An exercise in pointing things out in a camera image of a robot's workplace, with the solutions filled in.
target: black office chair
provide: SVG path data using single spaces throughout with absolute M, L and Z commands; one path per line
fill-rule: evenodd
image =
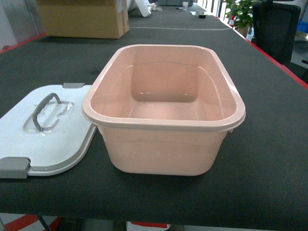
M 272 0 L 253 4 L 254 43 L 285 66 L 291 62 L 300 10 Z

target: potted plant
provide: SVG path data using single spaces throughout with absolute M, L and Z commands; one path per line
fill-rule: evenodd
M 244 37 L 247 36 L 249 27 L 253 25 L 252 4 L 253 0 L 236 0 L 232 1 L 231 4 L 229 2 L 231 11 L 226 14 L 229 18 L 232 15 L 235 16 L 234 27 Z

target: plant pot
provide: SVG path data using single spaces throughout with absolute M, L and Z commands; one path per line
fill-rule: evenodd
M 247 37 L 248 29 L 249 29 L 249 24 L 247 24 L 246 27 L 236 28 L 237 32 L 239 32 L 244 37 Z

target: white lid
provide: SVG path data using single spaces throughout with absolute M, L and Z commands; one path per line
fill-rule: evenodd
M 89 88 L 49 85 L 30 92 L 0 119 L 0 160 L 26 158 L 30 161 L 27 174 L 32 176 L 54 175 L 76 165 L 95 132 L 81 113 L 82 100 Z M 57 94 L 61 104 L 54 97 L 46 104 L 37 117 L 45 129 L 38 131 L 32 114 L 50 93 Z

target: gray latch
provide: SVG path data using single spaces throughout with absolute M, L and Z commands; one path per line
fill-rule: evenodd
M 85 83 L 64 83 L 63 88 L 82 88 L 85 86 Z
M 26 179 L 30 168 L 27 158 L 7 157 L 0 159 L 0 178 Z

